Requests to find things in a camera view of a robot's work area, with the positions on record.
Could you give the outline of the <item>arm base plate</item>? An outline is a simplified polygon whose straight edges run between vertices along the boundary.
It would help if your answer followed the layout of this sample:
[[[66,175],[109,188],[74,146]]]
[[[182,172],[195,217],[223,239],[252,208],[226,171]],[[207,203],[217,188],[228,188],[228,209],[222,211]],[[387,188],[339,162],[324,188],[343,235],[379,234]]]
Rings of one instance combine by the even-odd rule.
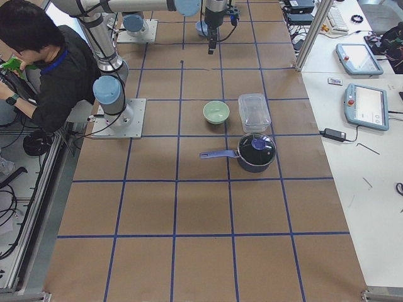
[[[109,116],[104,114],[103,108],[99,105],[97,114],[103,116],[94,119],[89,137],[93,139],[141,138],[145,108],[145,98],[126,99],[126,108],[123,113]]]
[[[154,43],[156,40],[158,20],[139,19],[137,21],[123,21],[116,38],[121,44]]]

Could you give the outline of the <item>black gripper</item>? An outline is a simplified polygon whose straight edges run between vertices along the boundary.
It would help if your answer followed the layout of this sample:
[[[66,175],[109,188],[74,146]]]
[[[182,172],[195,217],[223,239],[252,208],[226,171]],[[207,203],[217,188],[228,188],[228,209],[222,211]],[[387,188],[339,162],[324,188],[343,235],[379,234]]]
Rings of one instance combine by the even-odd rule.
[[[227,11],[227,1],[206,0],[205,23],[207,25],[208,54],[213,55],[217,46],[217,30],[224,22]]]

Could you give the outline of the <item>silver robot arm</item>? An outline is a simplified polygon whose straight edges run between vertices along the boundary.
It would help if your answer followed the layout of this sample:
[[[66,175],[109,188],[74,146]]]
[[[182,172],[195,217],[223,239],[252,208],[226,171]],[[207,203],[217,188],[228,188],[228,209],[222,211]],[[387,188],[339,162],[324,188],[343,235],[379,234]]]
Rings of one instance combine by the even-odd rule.
[[[142,12],[125,14],[123,16],[123,27],[132,37],[144,36],[149,31],[149,25],[144,20]]]
[[[103,25],[103,13],[132,13],[143,11],[176,11],[183,16],[193,16],[205,10],[207,24],[208,54],[213,54],[217,44],[218,28],[227,13],[226,1],[53,1],[59,10],[76,18],[90,43],[98,69],[107,75],[127,70],[122,58],[117,53],[106,27]]]

